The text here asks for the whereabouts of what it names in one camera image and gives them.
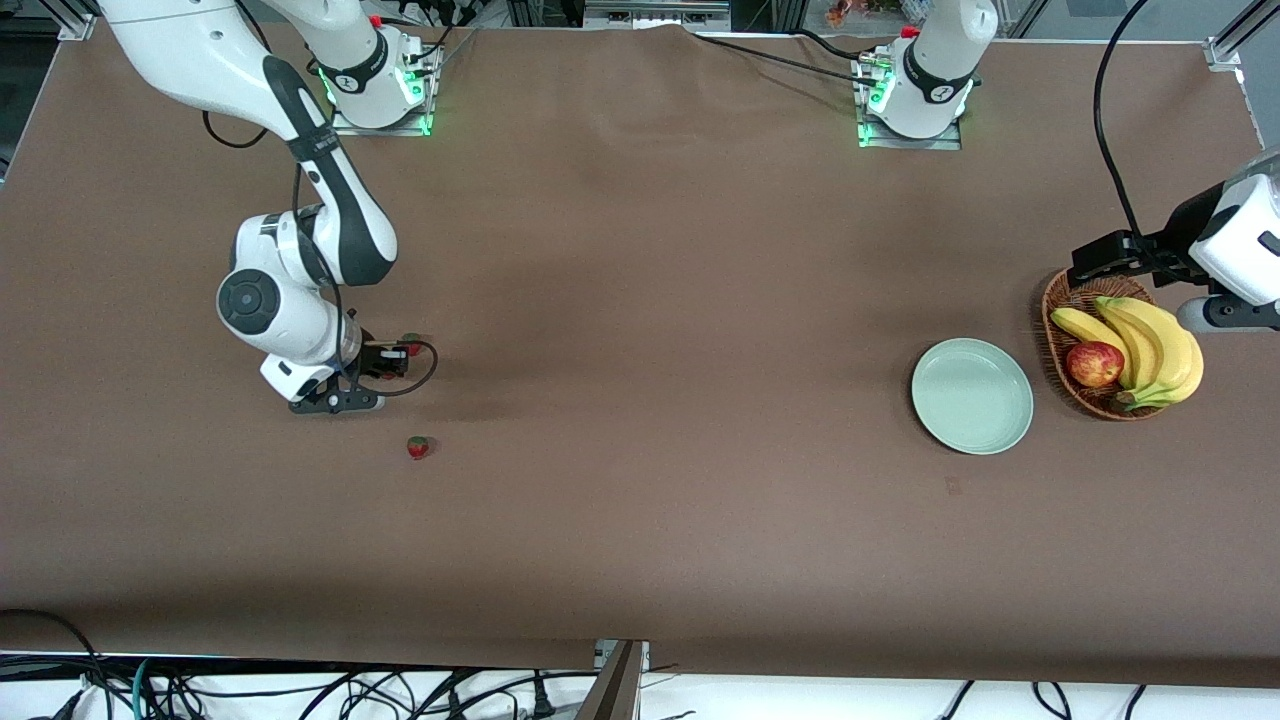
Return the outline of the brown wicker basket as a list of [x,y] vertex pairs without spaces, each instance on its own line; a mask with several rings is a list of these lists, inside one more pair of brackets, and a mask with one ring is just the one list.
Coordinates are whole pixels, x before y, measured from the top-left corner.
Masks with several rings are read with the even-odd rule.
[[1120,380],[1108,386],[1087,387],[1070,373],[1068,355],[1080,341],[1056,324],[1052,314],[1061,307],[1084,313],[1098,323],[1105,323],[1094,300],[1101,296],[1132,297],[1156,305],[1155,297],[1138,281],[1128,277],[1102,277],[1080,286],[1069,283],[1068,270],[1060,270],[1046,281],[1043,293],[1033,313],[1041,364],[1053,388],[1076,410],[1106,421],[1138,421],[1164,411],[1166,404],[1128,407],[1120,396],[1128,387]]

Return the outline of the yellow banana bunch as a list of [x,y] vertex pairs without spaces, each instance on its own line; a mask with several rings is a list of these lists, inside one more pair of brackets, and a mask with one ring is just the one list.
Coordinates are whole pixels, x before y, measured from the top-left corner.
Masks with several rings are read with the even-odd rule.
[[1094,305],[1105,323],[1068,307],[1052,319],[1080,342],[1102,341],[1124,352],[1126,369],[1120,382],[1128,392],[1120,397],[1130,410],[1178,405],[1196,393],[1204,374],[1201,346],[1171,313],[1132,297],[1101,296]]

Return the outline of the aluminium table bracket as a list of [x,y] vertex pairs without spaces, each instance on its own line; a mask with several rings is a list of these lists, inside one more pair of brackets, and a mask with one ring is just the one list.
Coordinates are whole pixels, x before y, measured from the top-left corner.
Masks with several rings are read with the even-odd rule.
[[616,638],[600,638],[595,642],[593,651],[593,669],[598,673],[602,671],[611,661],[612,655],[617,650],[622,650],[625,646],[630,647],[634,651],[634,655],[639,657],[640,673],[649,673],[652,670],[650,644],[646,641]]

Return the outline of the brown table cover sheet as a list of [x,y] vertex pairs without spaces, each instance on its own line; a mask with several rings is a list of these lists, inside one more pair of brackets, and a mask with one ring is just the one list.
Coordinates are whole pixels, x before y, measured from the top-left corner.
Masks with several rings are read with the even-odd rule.
[[[220,323],[273,137],[209,138],[104,26],[0,187],[0,609],[108,653],[1280,688],[1280,334],[1098,421],[1033,313],[1119,228],[1101,50],[995,44],[956,152],[863,149],[837,81],[677,28],[484,31],[429,137],[348,137],[399,260],[344,292],[442,361],[296,416]],[[998,346],[1036,411],[979,456],[918,359]],[[433,439],[412,460],[411,436]]]

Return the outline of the pale green round plate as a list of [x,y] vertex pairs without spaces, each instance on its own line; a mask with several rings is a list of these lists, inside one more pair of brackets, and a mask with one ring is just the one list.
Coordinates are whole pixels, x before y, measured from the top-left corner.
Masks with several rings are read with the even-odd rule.
[[911,373],[916,419],[946,447],[1001,454],[1030,429],[1036,401],[1021,366],[983,340],[951,338],[923,352]]

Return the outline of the red apple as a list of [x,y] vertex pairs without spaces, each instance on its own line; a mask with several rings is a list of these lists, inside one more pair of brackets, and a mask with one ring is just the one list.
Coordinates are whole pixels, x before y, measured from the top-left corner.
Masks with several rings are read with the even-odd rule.
[[1117,384],[1125,369],[1124,352],[1102,341],[1080,342],[1066,356],[1068,375],[1088,389]]

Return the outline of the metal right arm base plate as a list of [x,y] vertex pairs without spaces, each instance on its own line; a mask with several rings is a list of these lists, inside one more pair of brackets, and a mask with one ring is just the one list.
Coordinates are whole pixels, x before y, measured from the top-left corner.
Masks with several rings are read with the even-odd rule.
[[403,35],[396,59],[389,60],[361,94],[339,91],[323,72],[335,131],[352,136],[431,135],[443,60],[440,45]]

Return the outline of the aluminium frame profile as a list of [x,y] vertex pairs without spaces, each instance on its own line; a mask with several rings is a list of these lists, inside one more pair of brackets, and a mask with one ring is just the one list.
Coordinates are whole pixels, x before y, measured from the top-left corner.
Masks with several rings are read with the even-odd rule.
[[59,26],[59,41],[83,41],[101,17],[97,0],[40,0]]
[[1280,0],[1249,0],[1215,36],[1204,41],[1204,58],[1212,72],[1231,72],[1240,65],[1240,50],[1280,12]]

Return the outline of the grey metal rail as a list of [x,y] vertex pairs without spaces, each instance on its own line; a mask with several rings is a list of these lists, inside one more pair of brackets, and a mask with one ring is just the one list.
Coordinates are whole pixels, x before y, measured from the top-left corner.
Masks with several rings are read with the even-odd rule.
[[682,26],[695,32],[731,32],[730,0],[584,0],[585,29],[648,29]]

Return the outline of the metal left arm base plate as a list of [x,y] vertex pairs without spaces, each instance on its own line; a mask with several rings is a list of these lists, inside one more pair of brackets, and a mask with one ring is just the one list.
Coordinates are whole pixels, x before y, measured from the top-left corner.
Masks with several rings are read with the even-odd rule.
[[961,102],[948,126],[937,136],[929,138],[913,138],[900,135],[892,129],[886,120],[874,110],[886,102],[896,83],[891,70],[890,47],[878,46],[873,51],[859,53],[855,60],[850,61],[850,69],[855,78],[872,79],[873,85],[855,83],[855,118],[858,123],[858,142],[860,147],[878,149],[911,149],[911,150],[960,150],[961,128],[960,118],[965,111]]

